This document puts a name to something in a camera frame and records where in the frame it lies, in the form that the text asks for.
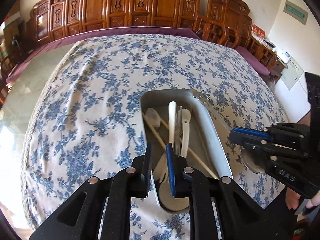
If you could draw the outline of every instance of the blue flower pattern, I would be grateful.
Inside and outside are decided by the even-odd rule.
[[[234,180],[262,207],[283,186],[246,169],[225,124],[261,130],[287,121],[263,80],[235,51],[213,43],[166,35],[92,38],[74,46],[38,109],[23,153],[26,216],[37,228],[84,181],[110,178],[144,154],[140,96],[155,89],[197,89],[208,99]],[[154,191],[133,199],[130,239],[189,238],[188,213],[161,211]]]

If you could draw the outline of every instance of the purple cushion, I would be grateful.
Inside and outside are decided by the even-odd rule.
[[[268,76],[270,75],[269,70],[267,70],[267,68],[262,65],[255,57],[254,55],[252,55],[248,50],[246,50],[246,48],[238,46],[236,48],[236,51],[242,56],[244,57],[244,59],[254,68],[254,70],[260,74],[260,75],[264,75],[264,76]]]

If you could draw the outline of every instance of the person's leg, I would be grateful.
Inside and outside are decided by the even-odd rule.
[[[298,216],[295,210],[289,210],[285,203],[285,193],[287,187],[265,208],[265,211],[271,213],[272,217],[278,221],[279,225],[290,235],[293,236],[294,228],[297,224]]]

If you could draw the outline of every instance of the silver screw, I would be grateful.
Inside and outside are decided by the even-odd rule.
[[[98,182],[98,178],[97,177],[91,177],[88,180],[89,184],[96,184]]]
[[[191,168],[191,167],[185,167],[185,168],[183,169],[183,171],[184,171],[185,173],[187,173],[187,174],[191,174],[191,173],[194,172],[193,168]]]
[[[134,167],[128,167],[125,169],[125,172],[128,174],[132,174],[136,172],[136,169]]]
[[[230,184],[230,183],[231,183],[231,178],[229,178],[229,177],[223,177],[223,178],[222,178],[222,182],[223,182],[224,184]]]
[[[270,160],[276,162],[278,160],[277,156],[271,155]]]

